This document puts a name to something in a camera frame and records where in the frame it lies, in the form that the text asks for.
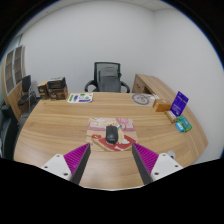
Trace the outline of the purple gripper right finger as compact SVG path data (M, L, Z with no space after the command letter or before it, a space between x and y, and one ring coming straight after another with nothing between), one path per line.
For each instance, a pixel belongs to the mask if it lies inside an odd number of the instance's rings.
M157 154L137 143L132 144L132 154L145 185L182 169L167 153Z

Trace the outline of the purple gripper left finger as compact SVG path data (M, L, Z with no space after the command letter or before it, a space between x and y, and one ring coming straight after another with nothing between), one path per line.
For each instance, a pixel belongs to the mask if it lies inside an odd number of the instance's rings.
M42 169L65 180L79 184L90 153L90 144L87 143L65 155L54 155L42 166Z

